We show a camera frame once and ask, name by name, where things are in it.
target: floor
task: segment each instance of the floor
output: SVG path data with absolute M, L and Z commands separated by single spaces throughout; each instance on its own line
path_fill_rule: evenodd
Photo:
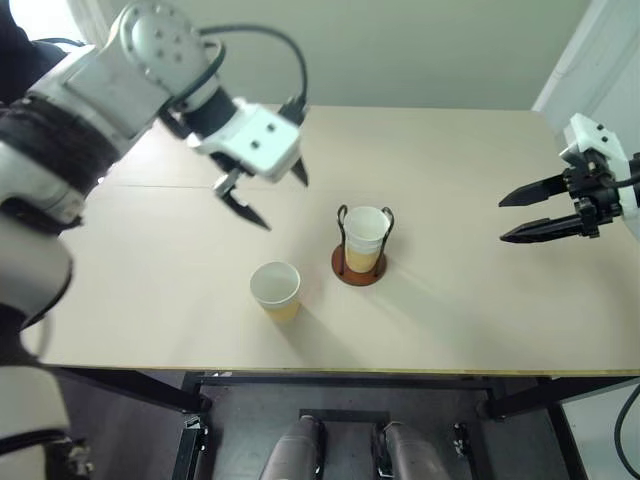
M 179 385 L 183 372 L 153 372 Z M 61 379 L 73 435 L 86 437 L 95 480 L 170 479 L 184 417 L 86 384 Z M 452 442 L 455 422 L 473 420 L 483 393 L 451 390 L 291 387 L 206 387 L 214 401 L 212 445 L 199 480 L 257 479 L 271 448 L 300 409 L 365 410 L 411 424 L 434 445 L 454 480 L 471 479 Z M 371 425 L 327 423 L 326 480 L 371 480 Z M 544 412 L 485 422 L 482 431 L 496 480 L 568 480 L 557 440 Z

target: black table frame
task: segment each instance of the black table frame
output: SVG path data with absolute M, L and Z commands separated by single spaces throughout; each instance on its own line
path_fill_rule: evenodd
M 471 375 L 422 375 L 401 373 L 269 373 L 188 371 L 181 388 L 155 380 L 134 370 L 58 368 L 56 371 L 90 384 L 143 402 L 191 414 L 182 433 L 173 480 L 192 480 L 199 454 L 204 450 L 211 400 L 200 393 L 202 386 L 241 384 L 282 384 L 338 388 L 419 388 L 484 391 L 487 400 L 478 405 L 481 419 L 500 421 L 534 410 L 546 409 L 551 419 L 571 480 L 588 480 L 573 434 L 560 404 L 637 382 L 637 376 L 536 377 L 537 385 L 506 394 L 504 377 Z M 468 456 L 472 476 L 493 478 L 486 448 L 479 434 L 479 423 L 466 425 Z

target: black cable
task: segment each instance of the black cable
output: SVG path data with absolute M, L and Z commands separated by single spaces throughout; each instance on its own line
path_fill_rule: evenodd
M 600 184 L 605 188 L 623 188 L 623 187 L 631 187 L 636 183 L 640 183 L 640 173 L 636 173 L 635 175 L 631 175 L 626 180 L 620 180 L 616 182 L 609 173 L 605 173 L 601 175 L 598 180 Z
M 178 105 L 179 103 L 185 101 L 191 95 L 193 95 L 200 87 L 202 87 L 205 83 L 209 81 L 211 77 L 213 77 L 222 62 L 224 61 L 224 57 L 227 53 L 227 49 L 222 42 L 205 42 L 205 48 L 218 47 L 218 52 L 216 53 L 215 58 L 211 61 L 211 64 L 207 67 L 207 69 L 202 72 L 191 85 L 189 85 L 180 95 L 173 97 L 170 102 L 171 105 L 166 105 L 164 109 L 171 107 L 173 105 Z
M 36 42 L 64 43 L 66 45 L 73 45 L 74 47 L 84 47 L 87 45 L 86 43 L 79 40 L 71 40 L 70 38 L 63 37 L 39 38 L 36 40 Z
M 234 33 L 234 32 L 254 32 L 254 33 L 263 33 L 265 35 L 271 35 L 272 37 L 279 38 L 283 42 L 285 42 L 293 53 L 295 54 L 298 63 L 300 65 L 300 73 L 302 75 L 302 91 L 300 92 L 299 99 L 306 103 L 307 101 L 307 90 L 309 85 L 309 75 L 307 73 L 307 62 L 304 58 L 302 50 L 298 46 L 298 44 L 286 33 L 281 32 L 280 30 L 276 30 L 275 28 L 266 27 L 264 25 L 256 25 L 253 23 L 232 23 L 228 25 L 219 25 L 215 27 L 205 27 L 199 30 L 201 35 L 217 35 L 220 33 Z
M 227 49 L 222 42 L 204 42 L 205 48 L 217 47 L 218 52 L 215 58 L 211 61 L 211 64 L 191 85 L 189 85 L 180 95 L 172 97 L 158 112 L 158 118 L 164 124 L 169 131 L 178 138 L 185 139 L 191 134 L 191 129 L 182 124 L 171 115 L 169 109 L 173 106 L 180 105 L 187 98 L 193 95 L 200 87 L 209 81 L 213 77 L 222 65 Z
M 618 418 L 616 419 L 616 426 L 613 429 L 613 441 L 616 446 L 616 453 L 618 454 L 618 458 L 620 459 L 620 462 L 622 462 L 622 465 L 624 465 L 624 468 L 627 470 L 627 472 L 629 472 L 629 475 L 631 475 L 633 478 L 638 478 L 638 479 L 640 479 L 640 473 L 638 473 L 638 471 L 631 466 L 631 464 L 629 463 L 629 460 L 627 459 L 627 456 L 624 453 L 624 450 L 622 449 L 622 440 L 620 438 L 620 432 L 622 431 L 622 424 L 624 423 L 624 419 L 627 416 L 627 413 L 629 413 L 629 409 L 631 408 L 631 406 L 633 405 L 633 402 L 636 401 L 639 395 L 640 395 L 640 385 L 638 385 L 633 390 L 633 392 L 631 392 L 631 395 L 629 395 L 629 398 L 627 399 L 627 401 L 624 402 L 624 405 L 620 409 L 620 413 L 618 413 Z

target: gray cylinder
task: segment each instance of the gray cylinder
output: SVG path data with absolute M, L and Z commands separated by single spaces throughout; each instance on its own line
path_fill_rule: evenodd
M 416 430 L 391 422 L 384 433 L 394 480 L 451 480 L 436 449 Z
M 305 415 L 273 448 L 260 480 L 314 480 L 320 470 L 322 423 Z

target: white wall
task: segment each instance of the white wall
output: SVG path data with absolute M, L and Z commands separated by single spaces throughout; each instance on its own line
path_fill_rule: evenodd
M 640 2 L 638 22 L 640 24 Z M 616 132 L 629 157 L 640 152 L 640 36 L 635 44 L 635 53 L 592 114 L 594 119 Z
M 128 0 L 110 0 L 113 10 Z M 199 26 L 260 22 L 296 38 L 311 102 L 529 109 L 588 0 L 174 0 Z M 235 95 L 278 102 L 298 88 L 277 42 L 228 36 Z
M 65 37 L 81 40 L 67 0 L 11 0 L 11 13 L 30 40 Z

